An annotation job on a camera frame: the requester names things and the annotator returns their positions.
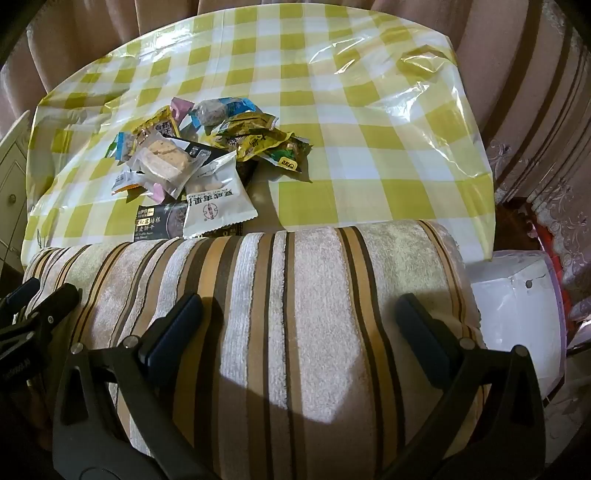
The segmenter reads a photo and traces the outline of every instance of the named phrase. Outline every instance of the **black clamp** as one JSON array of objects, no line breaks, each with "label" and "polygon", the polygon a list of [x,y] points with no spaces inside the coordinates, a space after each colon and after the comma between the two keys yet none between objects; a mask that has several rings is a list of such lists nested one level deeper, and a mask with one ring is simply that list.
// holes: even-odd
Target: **black clamp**
[{"label": "black clamp", "polygon": [[[61,378],[54,415],[53,460],[66,480],[219,480],[160,408],[154,387],[167,385],[201,321],[197,295],[185,295],[142,338],[88,351],[73,345]],[[431,384],[443,396],[421,430],[379,480],[534,478],[544,467],[545,433],[540,391],[524,346],[511,352],[457,340],[412,294],[394,316]],[[153,458],[129,443],[105,382],[121,394]],[[444,459],[478,388],[490,385],[468,445]]]},{"label": "black clamp", "polygon": [[3,325],[9,325],[0,329],[0,391],[26,382],[47,365],[51,331],[80,301],[75,286],[65,283],[23,322],[10,325],[14,315],[33,299],[39,288],[39,280],[31,278],[0,301],[0,319]]},{"label": "black clamp", "polygon": [[[72,346],[56,399],[54,468],[69,479],[219,480],[161,409],[155,387],[167,385],[202,319],[201,298],[186,294],[139,338],[88,350]],[[154,456],[135,450],[105,382],[119,389]]]},{"label": "black clamp", "polygon": [[[544,410],[530,354],[457,340],[415,295],[401,296],[396,322],[432,386],[443,396],[381,480],[527,480],[544,469]],[[467,446],[444,459],[479,387],[490,390]]]}]

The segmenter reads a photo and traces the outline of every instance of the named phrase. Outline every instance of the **yellow checkered tablecloth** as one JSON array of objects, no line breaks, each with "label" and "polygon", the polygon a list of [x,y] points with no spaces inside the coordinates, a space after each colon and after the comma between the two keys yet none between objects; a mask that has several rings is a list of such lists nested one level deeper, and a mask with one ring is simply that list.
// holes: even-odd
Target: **yellow checkered tablecloth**
[{"label": "yellow checkered tablecloth", "polygon": [[149,197],[111,196],[103,158],[173,96],[245,96],[309,138],[305,177],[261,164],[245,229],[436,220],[466,262],[490,258],[492,175],[449,39],[388,14],[317,4],[199,15],[143,35],[39,104],[29,144],[22,249],[133,239]]}]

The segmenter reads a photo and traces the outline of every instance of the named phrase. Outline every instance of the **biscuit package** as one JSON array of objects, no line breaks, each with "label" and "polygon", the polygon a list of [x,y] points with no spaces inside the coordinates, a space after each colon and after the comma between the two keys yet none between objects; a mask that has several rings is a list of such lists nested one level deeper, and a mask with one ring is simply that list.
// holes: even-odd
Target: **biscuit package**
[{"label": "biscuit package", "polygon": [[209,158],[208,152],[195,157],[179,147],[172,138],[152,132],[131,157],[132,171],[143,172],[151,181],[159,183],[170,196],[177,199],[187,180]]},{"label": "biscuit package", "polygon": [[188,204],[183,228],[185,238],[245,222],[258,215],[236,172],[235,151],[197,170],[185,190]]},{"label": "biscuit package", "polygon": [[259,135],[241,135],[238,137],[215,135],[209,137],[208,140],[215,147],[235,150],[238,161],[248,161],[269,148],[281,145],[290,136],[290,132],[285,133],[274,128]]}]

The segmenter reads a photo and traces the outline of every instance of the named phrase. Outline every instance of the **curtain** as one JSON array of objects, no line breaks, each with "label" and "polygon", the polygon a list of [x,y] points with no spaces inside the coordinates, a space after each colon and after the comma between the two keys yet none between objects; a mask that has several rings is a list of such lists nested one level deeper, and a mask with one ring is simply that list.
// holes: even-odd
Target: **curtain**
[{"label": "curtain", "polygon": [[[48,0],[0,71],[0,134],[79,68],[155,28],[253,0]],[[553,0],[329,1],[447,35],[496,180],[553,234],[571,319],[591,313],[589,52]]]}]

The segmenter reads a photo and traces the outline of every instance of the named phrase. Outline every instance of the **white plastic bag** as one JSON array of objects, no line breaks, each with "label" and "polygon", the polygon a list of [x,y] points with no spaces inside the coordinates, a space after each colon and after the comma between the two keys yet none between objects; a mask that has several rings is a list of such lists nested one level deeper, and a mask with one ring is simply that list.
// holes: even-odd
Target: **white plastic bag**
[{"label": "white plastic bag", "polygon": [[192,238],[258,215],[236,172],[236,152],[212,160],[186,184],[183,236]]}]

